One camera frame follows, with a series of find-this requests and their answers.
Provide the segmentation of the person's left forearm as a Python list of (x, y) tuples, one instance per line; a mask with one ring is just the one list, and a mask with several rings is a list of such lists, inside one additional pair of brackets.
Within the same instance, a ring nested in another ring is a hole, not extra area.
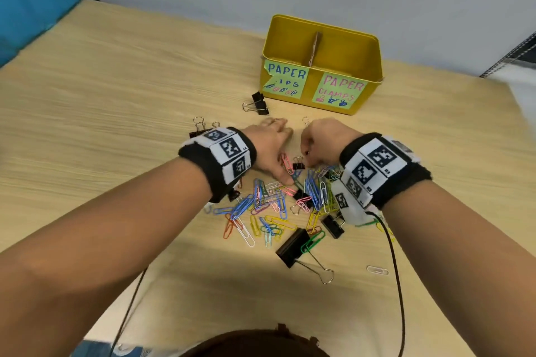
[(211, 198), (176, 158), (0, 253), (0, 354), (67, 357)]

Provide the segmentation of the torn green paper label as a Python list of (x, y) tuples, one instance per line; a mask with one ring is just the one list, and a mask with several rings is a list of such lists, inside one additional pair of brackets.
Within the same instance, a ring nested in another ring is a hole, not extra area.
[(263, 82), (262, 91), (277, 96), (300, 99), (309, 74), (309, 68), (285, 62), (264, 61), (269, 79)]

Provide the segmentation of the medium black binder clip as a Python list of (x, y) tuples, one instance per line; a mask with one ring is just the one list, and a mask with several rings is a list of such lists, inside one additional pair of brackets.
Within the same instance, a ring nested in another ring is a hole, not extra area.
[(339, 225), (337, 223), (337, 219), (338, 217), (328, 214), (321, 220), (324, 230), (329, 232), (333, 239), (339, 239), (345, 233), (344, 229), (342, 228), (342, 225), (344, 225), (345, 221), (343, 220), (342, 225)]

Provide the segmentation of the green paper label pink lettering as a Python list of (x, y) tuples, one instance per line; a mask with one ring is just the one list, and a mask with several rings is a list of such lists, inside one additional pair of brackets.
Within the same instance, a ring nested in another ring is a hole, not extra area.
[(312, 97), (312, 103), (329, 109), (349, 111), (369, 84), (368, 81), (325, 71)]

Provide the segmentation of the black left wristband with markers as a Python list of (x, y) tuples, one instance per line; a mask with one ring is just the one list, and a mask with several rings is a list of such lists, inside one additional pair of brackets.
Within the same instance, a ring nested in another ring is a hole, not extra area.
[(219, 203), (255, 164), (257, 150), (241, 130), (218, 127), (184, 142), (178, 156), (203, 171), (212, 193), (210, 203)]

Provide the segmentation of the black wristband with markers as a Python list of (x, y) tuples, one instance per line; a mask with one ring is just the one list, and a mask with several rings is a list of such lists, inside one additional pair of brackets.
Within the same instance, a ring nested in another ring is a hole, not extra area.
[(203, 171), (212, 193), (210, 203), (219, 203), (255, 164), (257, 150), (241, 130), (218, 127), (184, 142), (178, 156)]
[(343, 168), (331, 184), (345, 224), (372, 223), (398, 194), (432, 174), (414, 152), (400, 141), (377, 132), (364, 134), (348, 144), (339, 157)]

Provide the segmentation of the black right wristband with markers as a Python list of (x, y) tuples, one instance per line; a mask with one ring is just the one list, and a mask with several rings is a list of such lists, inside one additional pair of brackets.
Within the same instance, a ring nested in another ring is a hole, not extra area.
[(400, 141), (377, 132), (364, 134), (348, 144), (339, 157), (343, 168), (331, 184), (345, 224), (372, 223), (398, 194), (432, 174), (414, 152)]

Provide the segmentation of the blue fabric clothing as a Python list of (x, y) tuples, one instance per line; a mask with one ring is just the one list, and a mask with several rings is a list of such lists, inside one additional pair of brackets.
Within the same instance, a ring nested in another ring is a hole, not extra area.
[(117, 344), (114, 348), (112, 344), (102, 341), (83, 340), (70, 357), (142, 357), (144, 347), (127, 346)]

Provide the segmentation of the large black binder clip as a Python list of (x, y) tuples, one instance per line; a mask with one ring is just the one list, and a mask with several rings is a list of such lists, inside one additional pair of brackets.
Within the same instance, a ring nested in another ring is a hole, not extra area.
[[(306, 229), (297, 228), (276, 251), (276, 255), (287, 268), (301, 266), (317, 275), (323, 285), (329, 285), (334, 280), (334, 270), (325, 267), (312, 253), (314, 247), (325, 238), (325, 235), (324, 231), (309, 234)], [(316, 265), (312, 266), (302, 261), (301, 257), (303, 256), (309, 256)]]

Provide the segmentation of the person's left hand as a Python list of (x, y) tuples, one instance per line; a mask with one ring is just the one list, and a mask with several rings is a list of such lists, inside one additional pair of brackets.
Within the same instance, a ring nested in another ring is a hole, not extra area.
[(287, 127), (287, 119), (268, 117), (259, 124), (249, 125), (241, 131), (257, 151), (254, 168), (271, 176), (268, 173), (268, 161), (277, 158), (280, 163), (280, 155), (293, 134), (293, 130)]

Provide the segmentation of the person's right forearm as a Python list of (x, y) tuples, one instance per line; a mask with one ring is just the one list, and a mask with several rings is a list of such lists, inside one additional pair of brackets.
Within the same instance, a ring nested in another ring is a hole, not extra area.
[(419, 279), (477, 357), (536, 357), (536, 257), (426, 180), (383, 215)]

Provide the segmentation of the pile of coloured paper clips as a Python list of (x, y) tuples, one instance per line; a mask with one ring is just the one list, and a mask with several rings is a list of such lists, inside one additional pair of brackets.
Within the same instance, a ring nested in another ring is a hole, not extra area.
[[(272, 242), (282, 239), (284, 233), (293, 233), (297, 228), (304, 228), (309, 234), (324, 231), (325, 238), (329, 232), (324, 230), (321, 220), (331, 214), (338, 217), (337, 223), (342, 225), (343, 218), (339, 212), (338, 204), (331, 192), (331, 184), (340, 178), (342, 168), (328, 166), (318, 170), (291, 170), (294, 184), (283, 185), (280, 182), (264, 182), (260, 178), (253, 180), (252, 192), (242, 195), (238, 188), (242, 188), (242, 180), (231, 191), (229, 205), (215, 205), (208, 203), (204, 211), (208, 214), (223, 215), (228, 219), (224, 238), (227, 239), (233, 227), (239, 227), (243, 236), (251, 233), (254, 237), (263, 237), (267, 248)], [(292, 214), (291, 206), (295, 204), (292, 198), (298, 188), (312, 197), (311, 212), (301, 211), (299, 215)], [(372, 223), (355, 226), (376, 226), (380, 232), (387, 231), (391, 242), (395, 237), (388, 228), (387, 223), (379, 212), (378, 217), (372, 217)]]

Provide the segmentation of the person's right hand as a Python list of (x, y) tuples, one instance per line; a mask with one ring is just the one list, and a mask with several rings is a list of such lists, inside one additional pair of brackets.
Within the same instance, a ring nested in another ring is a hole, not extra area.
[(361, 137), (362, 132), (354, 130), (334, 118), (313, 120), (309, 127), (314, 132), (319, 151), (319, 165), (337, 165), (341, 152), (352, 141)]

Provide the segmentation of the brown cardboard divider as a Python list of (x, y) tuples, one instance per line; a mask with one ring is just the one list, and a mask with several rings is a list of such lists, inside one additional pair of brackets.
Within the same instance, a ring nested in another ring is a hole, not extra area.
[(314, 59), (315, 59), (315, 56), (317, 54), (317, 50), (318, 50), (318, 46), (322, 40), (322, 32), (320, 31), (317, 31), (314, 35), (314, 38), (313, 38), (313, 42), (312, 42), (312, 48), (311, 48), (311, 53), (309, 54), (309, 59), (308, 59), (308, 63), (307, 63), (307, 66), (308, 67), (312, 67), (313, 65), (313, 62), (314, 62)]

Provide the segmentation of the yellow metal box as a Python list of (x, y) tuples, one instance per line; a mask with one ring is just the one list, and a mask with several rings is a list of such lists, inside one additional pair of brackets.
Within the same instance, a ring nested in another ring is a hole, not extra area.
[[(313, 65), (308, 67), (309, 54), (317, 31), (322, 32), (323, 36)], [(277, 96), (262, 91), (263, 82), (269, 79), (269, 75), (264, 69), (265, 60), (309, 68), (305, 88), (300, 99)], [(325, 71), (369, 82), (349, 111), (329, 109), (312, 103), (312, 97)], [(274, 15), (272, 17), (263, 46), (260, 70), (259, 92), (264, 97), (343, 115), (354, 115), (383, 80), (379, 40), (374, 35), (287, 15)]]

